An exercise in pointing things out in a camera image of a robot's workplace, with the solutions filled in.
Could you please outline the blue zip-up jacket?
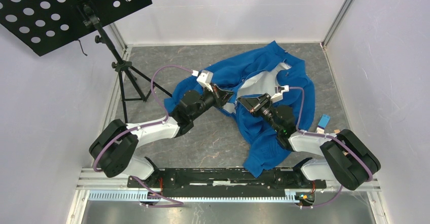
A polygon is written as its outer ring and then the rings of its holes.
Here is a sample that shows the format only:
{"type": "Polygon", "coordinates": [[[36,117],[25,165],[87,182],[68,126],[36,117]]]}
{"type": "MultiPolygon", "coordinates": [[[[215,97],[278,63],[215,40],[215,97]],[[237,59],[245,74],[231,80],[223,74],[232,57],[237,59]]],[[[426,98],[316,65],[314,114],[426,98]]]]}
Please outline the blue zip-up jacket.
{"type": "Polygon", "coordinates": [[[308,130],[315,114],[315,87],[306,74],[304,60],[271,42],[262,48],[222,60],[206,70],[213,73],[213,83],[234,93],[219,111],[235,120],[239,132],[250,144],[244,168],[254,177],[259,177],[263,170],[278,166],[290,151],[278,144],[275,130],[267,122],[261,117],[253,117],[237,99],[265,93],[273,95],[275,86],[293,87],[274,106],[290,106],[295,123],[300,129],[308,130]]]}

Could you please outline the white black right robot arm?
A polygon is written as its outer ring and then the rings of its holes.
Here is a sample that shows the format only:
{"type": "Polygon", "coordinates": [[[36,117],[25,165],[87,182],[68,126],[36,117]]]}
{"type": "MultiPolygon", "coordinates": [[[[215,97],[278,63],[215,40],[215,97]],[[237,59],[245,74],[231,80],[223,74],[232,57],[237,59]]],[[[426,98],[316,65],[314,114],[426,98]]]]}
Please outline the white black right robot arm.
{"type": "Polygon", "coordinates": [[[308,152],[310,158],[295,166],[293,182],[305,188],[313,180],[338,181],[354,191],[381,169],[377,157],[349,129],[338,134],[318,134],[296,129],[296,117],[288,105],[274,106],[269,94],[240,97],[239,103],[256,118],[262,118],[276,133],[278,145],[291,152],[308,152]]]}

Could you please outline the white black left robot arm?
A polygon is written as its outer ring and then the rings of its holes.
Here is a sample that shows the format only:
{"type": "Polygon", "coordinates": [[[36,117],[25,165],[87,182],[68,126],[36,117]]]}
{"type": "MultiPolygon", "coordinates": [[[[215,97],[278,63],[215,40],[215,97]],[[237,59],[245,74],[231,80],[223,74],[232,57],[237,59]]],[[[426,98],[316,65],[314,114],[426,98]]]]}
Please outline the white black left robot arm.
{"type": "Polygon", "coordinates": [[[194,120],[211,107],[222,108],[233,92],[213,84],[202,93],[187,91],[169,114],[167,121],[153,120],[138,124],[125,124],[113,120],[89,147],[95,170],[112,178],[126,174],[140,179],[147,187],[159,182],[159,173],[148,159],[134,156],[137,148],[161,139],[176,138],[186,134],[194,126],[194,120]]]}

